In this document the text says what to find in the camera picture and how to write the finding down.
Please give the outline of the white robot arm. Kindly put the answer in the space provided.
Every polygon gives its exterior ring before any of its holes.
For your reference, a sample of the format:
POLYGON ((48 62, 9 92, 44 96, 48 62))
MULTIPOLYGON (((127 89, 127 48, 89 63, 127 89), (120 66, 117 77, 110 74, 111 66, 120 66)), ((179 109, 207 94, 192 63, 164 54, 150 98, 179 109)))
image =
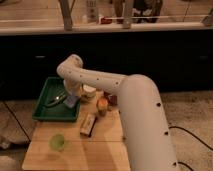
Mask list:
POLYGON ((87 70, 72 54, 57 66, 65 89, 75 94, 79 84, 117 97, 131 171, 179 171, 159 90, 152 79, 87 70))

